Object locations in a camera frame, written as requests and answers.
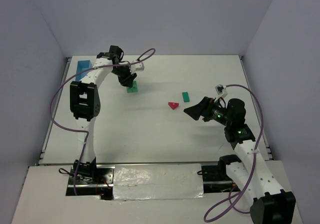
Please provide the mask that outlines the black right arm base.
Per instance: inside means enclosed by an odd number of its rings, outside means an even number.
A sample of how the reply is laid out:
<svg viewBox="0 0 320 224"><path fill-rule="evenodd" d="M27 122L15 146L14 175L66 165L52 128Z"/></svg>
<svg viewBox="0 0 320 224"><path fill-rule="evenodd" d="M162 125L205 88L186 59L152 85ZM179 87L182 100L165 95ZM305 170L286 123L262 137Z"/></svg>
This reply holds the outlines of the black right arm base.
<svg viewBox="0 0 320 224"><path fill-rule="evenodd" d="M227 175L226 165L204 165L197 175L202 177L205 184L231 184L233 180Z"/></svg>

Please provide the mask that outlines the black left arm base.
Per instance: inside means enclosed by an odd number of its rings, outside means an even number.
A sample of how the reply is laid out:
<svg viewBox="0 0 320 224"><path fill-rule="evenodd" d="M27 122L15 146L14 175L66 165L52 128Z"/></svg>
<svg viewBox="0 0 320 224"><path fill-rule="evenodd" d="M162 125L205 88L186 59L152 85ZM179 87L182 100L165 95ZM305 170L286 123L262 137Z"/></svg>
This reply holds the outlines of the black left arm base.
<svg viewBox="0 0 320 224"><path fill-rule="evenodd" d="M72 166L72 169L70 171L67 171L64 168L59 168L58 172L60 174L69 175L71 180L74 179L74 173L76 171L76 168L78 166L78 160L75 160ZM91 183L98 183L99 181L102 181L103 184L110 187L111 184L113 184L114 180L114 170L113 168L99 168L97 167L96 159L94 159L91 163L80 163L77 174L76 174L76 180L77 181L83 181L87 184Z"/></svg>

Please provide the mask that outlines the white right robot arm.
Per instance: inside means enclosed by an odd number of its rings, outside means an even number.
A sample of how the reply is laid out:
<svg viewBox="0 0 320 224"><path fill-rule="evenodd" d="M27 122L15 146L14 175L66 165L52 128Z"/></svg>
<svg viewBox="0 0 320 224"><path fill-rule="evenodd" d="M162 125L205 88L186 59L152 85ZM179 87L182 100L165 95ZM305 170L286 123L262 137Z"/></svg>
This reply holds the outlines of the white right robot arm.
<svg viewBox="0 0 320 224"><path fill-rule="evenodd" d="M223 107L218 99L204 97L184 112L194 120L215 120L224 125L225 138L235 154L220 157L220 174L230 178L240 190L238 195L250 204L252 222L292 223L296 198L276 180L256 147L257 140L245 123L245 103L233 98Z"/></svg>

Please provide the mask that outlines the green arched hospital block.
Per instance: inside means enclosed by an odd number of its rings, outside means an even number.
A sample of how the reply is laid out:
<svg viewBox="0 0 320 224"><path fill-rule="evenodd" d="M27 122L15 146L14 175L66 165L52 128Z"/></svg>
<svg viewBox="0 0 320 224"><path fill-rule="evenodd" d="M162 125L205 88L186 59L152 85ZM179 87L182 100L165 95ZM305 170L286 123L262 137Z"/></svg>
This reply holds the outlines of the green arched hospital block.
<svg viewBox="0 0 320 224"><path fill-rule="evenodd" d="M134 89L134 88L137 88L137 82L136 82L136 81L134 81L134 82L132 83L131 89Z"/></svg>

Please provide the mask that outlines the green rectangular wooden block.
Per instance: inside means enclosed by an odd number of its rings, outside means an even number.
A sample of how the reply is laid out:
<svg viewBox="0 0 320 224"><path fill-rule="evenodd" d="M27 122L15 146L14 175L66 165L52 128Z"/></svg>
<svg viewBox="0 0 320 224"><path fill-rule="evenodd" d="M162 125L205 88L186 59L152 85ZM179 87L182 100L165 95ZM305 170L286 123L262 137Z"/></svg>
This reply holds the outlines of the green rectangular wooden block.
<svg viewBox="0 0 320 224"><path fill-rule="evenodd" d="M182 93L182 98L183 98L183 101L184 101L185 103L190 102L190 97L189 97L188 92L183 92L183 93Z"/></svg>

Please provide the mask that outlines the red triangular wooden block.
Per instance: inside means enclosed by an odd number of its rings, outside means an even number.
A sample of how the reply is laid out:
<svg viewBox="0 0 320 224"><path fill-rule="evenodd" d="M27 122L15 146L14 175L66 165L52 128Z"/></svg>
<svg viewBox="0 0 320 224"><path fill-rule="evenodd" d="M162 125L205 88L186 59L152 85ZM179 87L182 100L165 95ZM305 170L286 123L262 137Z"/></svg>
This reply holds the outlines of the red triangular wooden block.
<svg viewBox="0 0 320 224"><path fill-rule="evenodd" d="M169 106L172 110L175 110L176 108L179 107L179 103L169 102L169 103L168 103L168 106Z"/></svg>

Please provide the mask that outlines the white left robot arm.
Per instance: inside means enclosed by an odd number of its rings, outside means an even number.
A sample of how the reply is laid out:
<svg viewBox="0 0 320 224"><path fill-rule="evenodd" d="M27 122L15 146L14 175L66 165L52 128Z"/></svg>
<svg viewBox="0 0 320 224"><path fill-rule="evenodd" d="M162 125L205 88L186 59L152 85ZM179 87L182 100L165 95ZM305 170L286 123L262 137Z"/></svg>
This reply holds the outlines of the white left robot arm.
<svg viewBox="0 0 320 224"><path fill-rule="evenodd" d="M110 73L118 77L121 86L132 88L138 70L144 70L139 59L137 64L122 64L123 50L118 46L110 46L108 52L96 56L93 70L79 81L70 84L70 110L80 132L77 134L79 158L75 160L73 169L82 177L94 179L96 176L96 155L94 151L94 125L101 110L98 89Z"/></svg>

